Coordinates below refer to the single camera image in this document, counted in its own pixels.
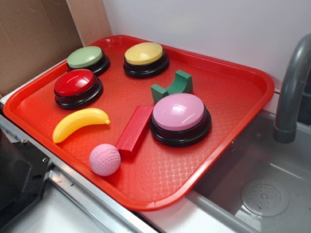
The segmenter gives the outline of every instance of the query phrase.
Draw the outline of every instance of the sink drain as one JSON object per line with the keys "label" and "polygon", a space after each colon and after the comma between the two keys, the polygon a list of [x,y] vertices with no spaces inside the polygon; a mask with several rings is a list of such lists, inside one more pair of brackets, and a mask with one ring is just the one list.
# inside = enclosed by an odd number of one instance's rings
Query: sink drain
{"label": "sink drain", "polygon": [[289,204],[286,189],[269,178],[246,183],[242,189],[241,198],[249,211],[263,217],[279,215]]}

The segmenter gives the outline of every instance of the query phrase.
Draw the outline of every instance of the red tray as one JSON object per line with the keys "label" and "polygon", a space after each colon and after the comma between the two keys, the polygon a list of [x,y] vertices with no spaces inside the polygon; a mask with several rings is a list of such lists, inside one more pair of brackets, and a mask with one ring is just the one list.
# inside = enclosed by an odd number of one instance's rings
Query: red tray
{"label": "red tray", "polygon": [[[104,50],[111,66],[99,76],[103,95],[88,107],[107,112],[109,126],[83,127],[60,144],[52,142],[57,123],[73,112],[60,109],[54,101],[54,84],[67,71],[66,61],[17,91],[5,104],[4,113],[120,204],[149,211],[173,204],[187,194],[269,101],[274,83],[260,70],[168,46],[163,46],[170,59],[167,70],[148,79],[130,78],[122,67],[124,53],[141,42],[145,40],[117,35],[93,44]],[[192,75],[192,94],[211,113],[208,136],[189,147],[170,148],[156,142],[148,131],[138,154],[122,158],[116,173],[109,177],[94,174],[88,162],[93,148],[102,143],[115,145],[136,107],[154,105],[150,87],[168,87],[180,69]]]}

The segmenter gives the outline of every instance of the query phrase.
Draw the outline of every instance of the sink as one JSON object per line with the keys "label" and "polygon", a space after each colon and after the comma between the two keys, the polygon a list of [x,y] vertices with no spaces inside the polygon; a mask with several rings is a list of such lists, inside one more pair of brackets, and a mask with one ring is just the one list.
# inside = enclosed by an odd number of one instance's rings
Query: sink
{"label": "sink", "polygon": [[310,233],[311,128],[298,123],[296,140],[281,144],[272,137],[274,119],[261,111],[193,191],[202,208],[236,221],[238,232]]}

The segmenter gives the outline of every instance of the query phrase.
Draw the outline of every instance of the pink ball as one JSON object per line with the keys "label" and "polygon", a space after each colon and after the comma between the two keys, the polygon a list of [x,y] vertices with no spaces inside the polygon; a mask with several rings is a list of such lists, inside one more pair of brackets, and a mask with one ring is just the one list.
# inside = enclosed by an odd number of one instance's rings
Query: pink ball
{"label": "pink ball", "polygon": [[118,148],[110,144],[101,144],[92,150],[89,162],[94,173],[109,176],[118,170],[121,157]]}

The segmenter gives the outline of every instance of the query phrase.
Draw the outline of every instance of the toy banana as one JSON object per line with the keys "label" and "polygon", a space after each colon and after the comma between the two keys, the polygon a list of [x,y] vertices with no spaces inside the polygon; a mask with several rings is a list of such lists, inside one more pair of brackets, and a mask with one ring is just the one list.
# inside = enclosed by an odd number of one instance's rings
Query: toy banana
{"label": "toy banana", "polygon": [[87,108],[74,112],[57,124],[53,132],[53,142],[60,143],[76,130],[96,124],[110,124],[109,116],[103,110]]}

